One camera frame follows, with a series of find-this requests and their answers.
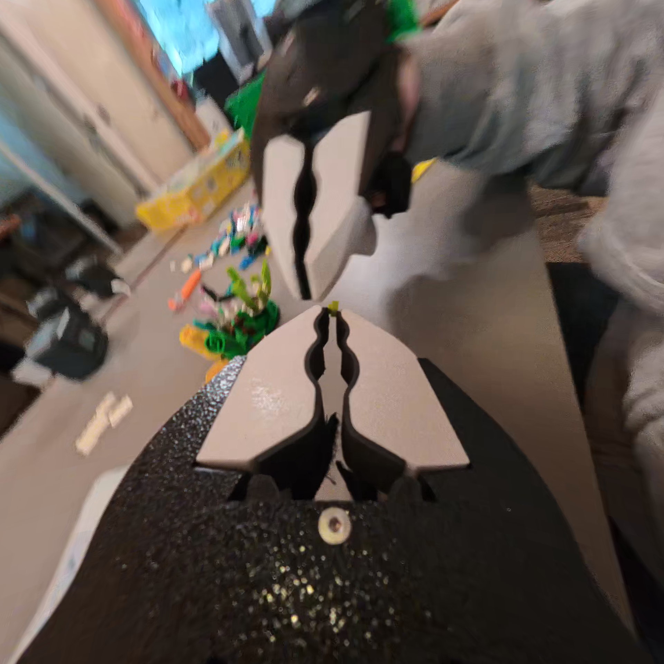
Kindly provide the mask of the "person's right forearm grey sleeve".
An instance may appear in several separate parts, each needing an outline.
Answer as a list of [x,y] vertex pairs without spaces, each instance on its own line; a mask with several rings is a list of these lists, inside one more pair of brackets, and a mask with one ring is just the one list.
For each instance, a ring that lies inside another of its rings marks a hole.
[[411,162],[605,195],[663,83],[663,2],[459,1],[404,46],[420,76]]

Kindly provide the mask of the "green plastic bin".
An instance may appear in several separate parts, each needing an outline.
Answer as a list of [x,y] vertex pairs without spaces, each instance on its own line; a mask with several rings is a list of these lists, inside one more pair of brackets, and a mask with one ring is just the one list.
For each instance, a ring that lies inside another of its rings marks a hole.
[[413,1],[386,1],[386,12],[390,43],[419,33],[419,19]]
[[246,139],[251,139],[256,118],[265,71],[255,75],[229,95],[224,103],[224,112],[233,129],[242,129]]

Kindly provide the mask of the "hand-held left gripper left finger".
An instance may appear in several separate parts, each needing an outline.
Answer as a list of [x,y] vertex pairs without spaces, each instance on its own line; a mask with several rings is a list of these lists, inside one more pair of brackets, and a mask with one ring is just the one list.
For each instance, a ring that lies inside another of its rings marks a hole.
[[295,499],[314,498],[334,446],[319,384],[328,338],[328,309],[313,305],[257,344],[198,452],[197,466],[269,476]]

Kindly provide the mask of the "pile of colourful lego pieces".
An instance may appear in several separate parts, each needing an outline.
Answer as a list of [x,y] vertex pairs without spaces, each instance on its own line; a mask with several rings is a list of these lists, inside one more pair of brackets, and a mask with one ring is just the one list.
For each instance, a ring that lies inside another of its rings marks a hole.
[[200,253],[188,254],[179,264],[172,261],[170,270],[189,274],[195,269],[209,270],[225,256],[242,254],[238,269],[249,269],[268,252],[268,239],[261,222],[262,210],[257,202],[247,202],[233,209],[222,220],[214,239]]

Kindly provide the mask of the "orange lego piece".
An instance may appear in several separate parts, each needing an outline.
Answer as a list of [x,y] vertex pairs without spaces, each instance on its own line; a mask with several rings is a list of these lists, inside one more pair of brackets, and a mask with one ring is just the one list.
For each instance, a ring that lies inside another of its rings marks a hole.
[[191,298],[191,295],[201,283],[202,272],[195,268],[182,287],[168,300],[168,308],[171,312],[181,310]]

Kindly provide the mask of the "green lego plant build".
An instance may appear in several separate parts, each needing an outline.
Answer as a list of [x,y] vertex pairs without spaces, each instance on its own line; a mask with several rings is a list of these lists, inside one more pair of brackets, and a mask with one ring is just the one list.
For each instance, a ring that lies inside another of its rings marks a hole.
[[230,283],[219,294],[205,286],[198,272],[189,294],[198,292],[199,316],[178,334],[182,347],[209,361],[230,361],[245,356],[279,324],[281,311],[271,297],[271,271],[267,260],[260,272],[246,281],[229,267]]

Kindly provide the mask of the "lego instruction booklet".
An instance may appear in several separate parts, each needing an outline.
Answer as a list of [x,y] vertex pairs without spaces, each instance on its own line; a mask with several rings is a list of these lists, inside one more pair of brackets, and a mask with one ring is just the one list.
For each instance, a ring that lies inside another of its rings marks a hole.
[[110,504],[113,494],[116,492],[128,469],[128,465],[123,465],[108,470],[99,475],[92,484],[64,547],[49,587],[35,615],[19,640],[18,645],[7,660],[8,663],[19,662],[22,654],[34,641],[37,634],[53,615],[54,610],[62,602],[63,597],[68,592],[82,565],[104,511]]

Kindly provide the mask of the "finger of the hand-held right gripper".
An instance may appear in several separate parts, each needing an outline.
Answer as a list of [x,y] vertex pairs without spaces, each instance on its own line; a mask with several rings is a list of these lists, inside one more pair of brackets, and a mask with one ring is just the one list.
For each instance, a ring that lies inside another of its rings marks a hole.
[[297,275],[294,229],[297,221],[295,186],[302,173],[305,147],[290,136],[270,139],[263,153],[262,222],[271,256],[295,299],[307,300]]
[[333,289],[353,255],[371,256],[377,231],[360,193],[370,111],[337,122],[313,150],[317,193],[310,212],[305,272],[313,300]]

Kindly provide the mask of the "person's grey sweatshirt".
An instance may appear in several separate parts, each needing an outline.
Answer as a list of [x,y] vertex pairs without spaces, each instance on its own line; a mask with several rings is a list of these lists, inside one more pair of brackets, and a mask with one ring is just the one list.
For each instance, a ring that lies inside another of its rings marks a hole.
[[582,234],[618,303],[595,350],[584,419],[606,512],[663,582],[663,93],[630,133],[608,202]]

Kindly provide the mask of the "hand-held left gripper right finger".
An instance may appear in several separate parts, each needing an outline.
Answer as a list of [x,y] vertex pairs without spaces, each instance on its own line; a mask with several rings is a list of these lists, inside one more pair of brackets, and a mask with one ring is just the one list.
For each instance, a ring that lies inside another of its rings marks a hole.
[[336,316],[343,399],[343,459],[358,480],[388,494],[402,477],[465,469],[468,454],[417,356],[350,310]]

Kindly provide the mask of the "black portable power station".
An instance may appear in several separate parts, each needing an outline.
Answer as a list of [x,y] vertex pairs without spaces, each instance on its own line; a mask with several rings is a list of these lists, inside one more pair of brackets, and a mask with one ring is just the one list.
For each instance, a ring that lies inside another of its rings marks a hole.
[[28,311],[37,328],[11,370],[18,383],[43,388],[54,377],[83,381],[104,364],[110,345],[104,314],[57,299],[30,302]]
[[116,295],[130,296],[131,294],[129,284],[94,256],[83,256],[76,259],[65,268],[64,276],[67,281],[76,284],[100,300],[109,300]]

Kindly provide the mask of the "yellow lego box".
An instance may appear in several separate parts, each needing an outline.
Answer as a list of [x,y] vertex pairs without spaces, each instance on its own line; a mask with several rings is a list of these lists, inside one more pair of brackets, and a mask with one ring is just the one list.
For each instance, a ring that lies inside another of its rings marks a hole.
[[250,146],[243,128],[220,133],[203,151],[136,207],[152,232],[207,221],[249,177]]

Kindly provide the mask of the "person's right hand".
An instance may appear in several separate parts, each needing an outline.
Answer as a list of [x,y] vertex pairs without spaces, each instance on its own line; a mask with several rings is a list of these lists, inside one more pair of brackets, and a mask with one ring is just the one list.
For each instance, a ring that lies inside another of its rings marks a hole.
[[420,70],[416,59],[407,52],[400,55],[397,76],[398,97],[401,106],[400,141],[406,145],[419,105]]

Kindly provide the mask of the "white lego pieces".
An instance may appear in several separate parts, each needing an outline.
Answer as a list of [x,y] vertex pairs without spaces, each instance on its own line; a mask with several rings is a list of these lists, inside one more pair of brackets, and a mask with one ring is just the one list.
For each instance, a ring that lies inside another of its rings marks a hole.
[[110,428],[117,428],[132,409],[133,402],[128,394],[117,398],[113,392],[108,392],[77,437],[74,443],[75,450],[84,457],[88,456],[105,432]]

